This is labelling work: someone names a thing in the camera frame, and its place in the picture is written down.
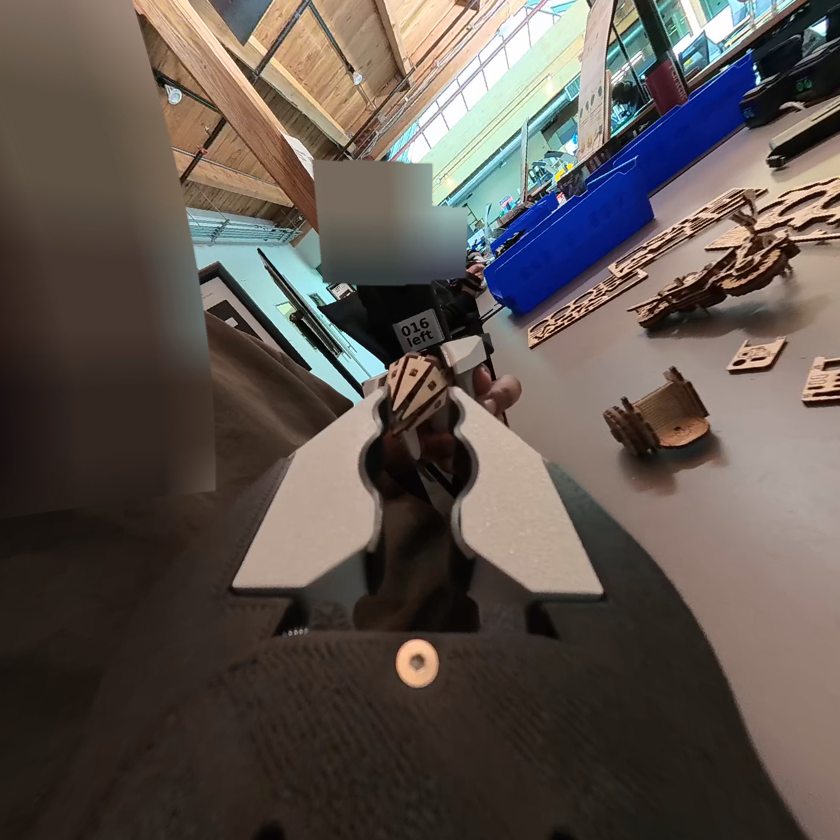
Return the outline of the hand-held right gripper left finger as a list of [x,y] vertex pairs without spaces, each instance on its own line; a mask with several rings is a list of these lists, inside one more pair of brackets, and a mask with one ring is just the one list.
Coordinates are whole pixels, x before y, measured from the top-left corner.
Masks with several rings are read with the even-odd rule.
[[233,579],[241,595],[278,595],[352,615],[368,593],[366,557],[382,534],[367,457],[384,433],[378,387],[290,458]]

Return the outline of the round slotted wooden drum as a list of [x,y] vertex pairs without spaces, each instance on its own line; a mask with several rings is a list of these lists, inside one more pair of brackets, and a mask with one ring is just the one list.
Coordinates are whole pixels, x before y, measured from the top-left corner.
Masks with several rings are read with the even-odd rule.
[[397,436],[422,425],[444,408],[455,376],[437,356],[410,352],[389,366],[385,383],[391,406],[389,431]]

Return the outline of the person's left hand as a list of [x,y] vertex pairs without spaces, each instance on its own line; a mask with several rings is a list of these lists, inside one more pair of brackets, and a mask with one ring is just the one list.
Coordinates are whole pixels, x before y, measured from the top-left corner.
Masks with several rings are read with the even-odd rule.
[[506,411],[513,407],[522,395],[522,384],[511,374],[493,379],[485,364],[472,371],[471,379],[474,399],[496,419],[506,423]]

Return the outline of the person's brown sweater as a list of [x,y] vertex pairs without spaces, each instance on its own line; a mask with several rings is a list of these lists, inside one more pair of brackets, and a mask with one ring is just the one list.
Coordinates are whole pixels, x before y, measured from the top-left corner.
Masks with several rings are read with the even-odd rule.
[[2,521],[2,717],[83,717],[138,603],[238,493],[350,409],[291,357],[206,315],[215,491]]

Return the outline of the blue storage bin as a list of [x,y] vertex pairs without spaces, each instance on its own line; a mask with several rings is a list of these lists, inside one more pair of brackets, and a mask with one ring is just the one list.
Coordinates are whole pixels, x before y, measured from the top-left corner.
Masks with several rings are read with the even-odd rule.
[[635,171],[647,194],[655,193],[740,130],[740,101],[754,84],[753,56],[749,51],[600,166],[586,179],[586,189],[596,189],[627,162],[635,161]]
[[634,157],[593,179],[497,257],[485,270],[488,290],[524,315],[653,218],[644,168]]

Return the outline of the black framed picture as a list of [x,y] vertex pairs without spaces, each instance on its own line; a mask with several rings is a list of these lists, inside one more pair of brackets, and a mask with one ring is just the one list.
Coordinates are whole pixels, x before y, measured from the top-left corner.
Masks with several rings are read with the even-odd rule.
[[224,265],[215,261],[198,270],[205,312],[228,326],[280,350],[306,371],[312,368]]

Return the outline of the long wooden cut-out sheet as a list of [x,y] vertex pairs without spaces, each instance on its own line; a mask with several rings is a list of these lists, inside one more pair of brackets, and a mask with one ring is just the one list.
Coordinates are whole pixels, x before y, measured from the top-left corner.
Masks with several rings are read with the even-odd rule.
[[609,276],[593,288],[566,302],[528,329],[528,348],[533,350],[567,330],[580,320],[603,308],[610,301],[633,289],[648,278],[647,272],[635,269],[621,276]]

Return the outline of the wooden cabin subassembly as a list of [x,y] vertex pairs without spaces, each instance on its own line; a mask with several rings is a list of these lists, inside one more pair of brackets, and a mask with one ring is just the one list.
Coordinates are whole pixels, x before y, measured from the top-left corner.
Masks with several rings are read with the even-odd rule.
[[683,448],[710,433],[709,412],[696,389],[671,366],[665,384],[630,402],[608,408],[603,418],[614,439],[632,455],[642,457],[664,448]]

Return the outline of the white paper sign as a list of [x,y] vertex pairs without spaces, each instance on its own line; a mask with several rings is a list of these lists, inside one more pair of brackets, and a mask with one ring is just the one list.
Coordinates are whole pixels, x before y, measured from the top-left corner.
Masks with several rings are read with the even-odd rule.
[[313,162],[314,158],[312,153],[307,149],[307,147],[303,144],[303,142],[299,141],[298,139],[291,137],[287,133],[282,133],[283,138],[295,152],[295,155],[299,159],[299,162],[303,166],[303,168],[309,173],[312,180],[314,180],[314,170],[313,170]]

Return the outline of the tall printed wooden board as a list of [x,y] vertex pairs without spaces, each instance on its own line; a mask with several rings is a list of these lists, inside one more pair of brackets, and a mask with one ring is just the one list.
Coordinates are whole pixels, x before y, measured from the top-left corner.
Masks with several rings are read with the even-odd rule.
[[586,20],[577,112],[579,163],[588,160],[611,138],[612,77],[606,54],[615,6],[615,1],[593,1]]

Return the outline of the small wooden card round holes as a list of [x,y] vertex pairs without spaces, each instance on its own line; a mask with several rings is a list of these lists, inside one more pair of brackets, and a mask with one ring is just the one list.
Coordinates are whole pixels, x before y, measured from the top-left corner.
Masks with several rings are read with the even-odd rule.
[[785,336],[765,343],[745,340],[733,355],[727,371],[732,375],[768,371],[773,368],[786,344]]

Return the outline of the wooden ceiling beam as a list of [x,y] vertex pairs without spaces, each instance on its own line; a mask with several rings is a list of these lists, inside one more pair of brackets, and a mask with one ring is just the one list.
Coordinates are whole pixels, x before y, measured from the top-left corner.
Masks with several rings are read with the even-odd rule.
[[277,116],[198,12],[186,1],[138,1],[134,7],[206,91],[293,206],[319,231],[312,175],[288,143]]

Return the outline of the small wooden card grid holes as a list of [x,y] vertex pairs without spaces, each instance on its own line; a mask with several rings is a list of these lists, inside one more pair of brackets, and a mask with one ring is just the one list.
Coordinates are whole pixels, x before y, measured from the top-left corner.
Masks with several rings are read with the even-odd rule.
[[817,356],[811,365],[801,395],[807,406],[839,403],[839,358]]

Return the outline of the black flat device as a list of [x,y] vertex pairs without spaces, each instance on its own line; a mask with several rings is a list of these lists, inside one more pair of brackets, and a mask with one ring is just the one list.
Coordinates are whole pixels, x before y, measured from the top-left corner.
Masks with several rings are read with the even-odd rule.
[[789,161],[828,140],[839,132],[839,114],[804,119],[793,128],[772,138],[765,159],[772,170],[784,168]]

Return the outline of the black case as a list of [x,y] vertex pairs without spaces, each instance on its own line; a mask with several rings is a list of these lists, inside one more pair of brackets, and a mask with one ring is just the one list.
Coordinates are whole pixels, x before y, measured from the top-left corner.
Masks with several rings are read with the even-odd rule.
[[838,94],[839,38],[802,50],[803,37],[792,36],[759,61],[761,81],[739,104],[748,128],[774,121],[789,103],[805,106]]

